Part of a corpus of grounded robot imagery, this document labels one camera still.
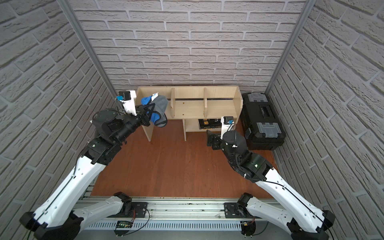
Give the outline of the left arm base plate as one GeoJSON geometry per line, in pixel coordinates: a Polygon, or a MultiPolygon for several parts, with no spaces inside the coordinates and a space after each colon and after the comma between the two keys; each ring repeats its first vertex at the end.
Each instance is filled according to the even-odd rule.
{"type": "Polygon", "coordinates": [[[145,218],[148,215],[147,206],[147,202],[124,203],[120,215],[127,218],[145,218]]]}

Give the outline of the blue and grey cleaning cloth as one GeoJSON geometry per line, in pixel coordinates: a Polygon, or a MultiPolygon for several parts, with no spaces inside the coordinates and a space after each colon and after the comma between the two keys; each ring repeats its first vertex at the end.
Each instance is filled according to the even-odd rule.
{"type": "Polygon", "coordinates": [[[155,104],[154,112],[152,114],[148,114],[154,126],[163,128],[167,125],[168,119],[166,116],[166,110],[168,107],[168,99],[165,96],[155,93],[149,97],[142,98],[141,104],[144,106],[144,109],[145,105],[155,104]]]}

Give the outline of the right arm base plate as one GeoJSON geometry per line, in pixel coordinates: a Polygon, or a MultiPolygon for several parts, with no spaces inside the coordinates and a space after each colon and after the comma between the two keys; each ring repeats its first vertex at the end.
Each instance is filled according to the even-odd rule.
{"type": "Polygon", "coordinates": [[[249,213],[237,203],[224,203],[226,219],[251,219],[249,213]]]}

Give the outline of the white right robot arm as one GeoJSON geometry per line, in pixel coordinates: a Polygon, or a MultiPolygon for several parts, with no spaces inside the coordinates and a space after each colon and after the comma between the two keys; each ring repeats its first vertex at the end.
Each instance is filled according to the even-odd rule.
{"type": "Polygon", "coordinates": [[[221,150],[230,167],[244,179],[269,193],[281,208],[262,203],[244,193],[238,200],[239,214],[264,219],[290,234],[293,240],[329,240],[335,215],[321,210],[291,187],[264,157],[248,149],[245,137],[237,131],[214,134],[207,131],[207,145],[221,150]]]}

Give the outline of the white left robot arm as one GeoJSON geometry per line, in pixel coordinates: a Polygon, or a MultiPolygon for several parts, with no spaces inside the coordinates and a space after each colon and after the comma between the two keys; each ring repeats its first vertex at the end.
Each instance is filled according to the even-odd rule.
{"type": "Polygon", "coordinates": [[[55,192],[34,212],[26,212],[20,223],[37,240],[73,240],[78,233],[103,218],[135,218],[132,199],[122,192],[84,210],[74,209],[95,177],[122,149],[126,139],[140,126],[149,126],[154,104],[136,107],[137,113],[114,109],[99,111],[92,119],[98,136],[81,151],[76,165],[55,192]]]}

